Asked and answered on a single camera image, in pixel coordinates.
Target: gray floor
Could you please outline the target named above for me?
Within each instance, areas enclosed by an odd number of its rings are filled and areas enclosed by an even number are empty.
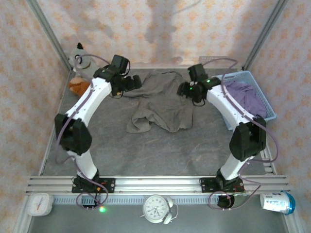
[[[243,207],[216,211],[206,205],[179,205],[172,223],[153,224],[142,205],[106,205],[106,212],[85,211],[74,205],[55,205],[47,216],[33,217],[29,233],[285,233],[283,214],[263,210],[259,196]]]
[[[189,79],[186,69],[164,69],[177,71]],[[150,69],[132,69],[130,74],[145,77]],[[209,76],[222,74],[225,69],[207,69]],[[66,90],[61,113],[65,113],[78,100]],[[105,98],[94,113],[89,131],[93,142],[91,155],[102,176],[144,175],[214,175],[227,160],[229,131],[218,110],[211,104],[195,107],[193,127],[170,133],[157,125],[146,133],[127,133],[126,124],[135,112],[138,100],[122,97],[120,100]],[[62,166],[54,162],[56,153],[65,157],[61,149],[56,152],[53,138],[43,175],[71,176],[76,174],[74,164],[69,161]],[[252,164],[244,171],[247,175],[265,174],[262,164]]]

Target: stuffed animal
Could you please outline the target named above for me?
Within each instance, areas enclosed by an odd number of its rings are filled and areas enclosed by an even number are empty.
[[[74,67],[75,59],[83,54],[87,54],[87,52],[83,49],[82,44],[78,43],[77,48],[75,48],[70,53],[70,56],[68,58],[74,72],[76,72],[76,69]],[[99,68],[90,56],[80,57],[77,62],[77,67],[81,69],[81,71],[86,74],[90,79],[93,78],[93,74]],[[78,76],[70,80],[68,87],[70,91],[81,97],[86,92],[89,86],[89,81],[83,79],[78,73],[77,75]]]

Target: orange floral pattern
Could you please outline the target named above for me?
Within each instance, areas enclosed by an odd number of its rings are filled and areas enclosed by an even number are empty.
[[[277,0],[39,0],[65,53],[90,53],[132,65],[193,65],[230,56],[242,65]]]
[[[0,232],[13,232],[68,72],[26,1],[0,2]]]
[[[308,0],[289,1],[251,67],[277,113],[269,124],[281,146],[276,168],[290,177],[306,232],[311,229],[310,17]]]

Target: blue basket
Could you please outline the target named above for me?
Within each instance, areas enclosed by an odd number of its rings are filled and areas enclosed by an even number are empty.
[[[217,75],[216,77],[220,80],[222,79],[222,75]],[[259,88],[259,86],[258,86],[257,82],[255,81],[251,72],[242,71],[242,72],[226,74],[225,79],[224,79],[224,83],[229,83],[232,81],[239,81],[239,82],[243,82],[245,84],[252,85],[256,90],[257,96],[260,98],[260,100],[262,101],[262,103],[263,103],[263,105],[267,111],[267,116],[265,118],[265,121],[268,122],[269,120],[276,118],[276,113],[273,111],[271,105],[269,104],[268,100],[264,96],[262,90]],[[224,118],[224,121],[225,121],[227,128],[229,130],[232,130],[232,127],[229,124],[229,122],[226,120],[226,118]]]

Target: white digital clock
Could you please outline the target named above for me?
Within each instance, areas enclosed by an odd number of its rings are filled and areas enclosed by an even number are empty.
[[[44,216],[51,212],[53,196],[47,193],[36,193],[31,195],[28,214],[31,216]]]
[[[170,197],[166,197],[165,199],[160,195],[152,195],[143,205],[143,216],[152,223],[163,222],[164,224],[168,224],[173,219],[170,213],[172,206],[173,200]]]

